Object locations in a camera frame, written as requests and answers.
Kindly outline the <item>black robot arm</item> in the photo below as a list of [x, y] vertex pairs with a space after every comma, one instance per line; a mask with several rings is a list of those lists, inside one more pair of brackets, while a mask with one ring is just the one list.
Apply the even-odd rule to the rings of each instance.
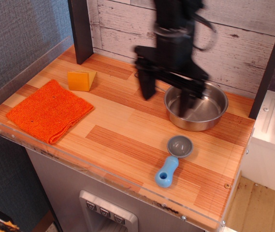
[[181, 90], [178, 116], [203, 96], [208, 74], [192, 60], [196, 11], [200, 0], [157, 0], [156, 47], [136, 46], [135, 62], [144, 99], [155, 93], [156, 80]]

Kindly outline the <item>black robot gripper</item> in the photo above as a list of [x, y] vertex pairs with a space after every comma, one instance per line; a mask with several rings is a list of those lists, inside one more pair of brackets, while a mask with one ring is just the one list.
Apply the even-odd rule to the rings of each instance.
[[192, 59], [194, 31], [190, 33], [156, 34], [156, 47], [136, 46], [135, 62], [142, 96], [150, 99], [156, 93], [156, 80], [181, 91], [179, 116], [193, 108], [202, 98], [208, 74]]

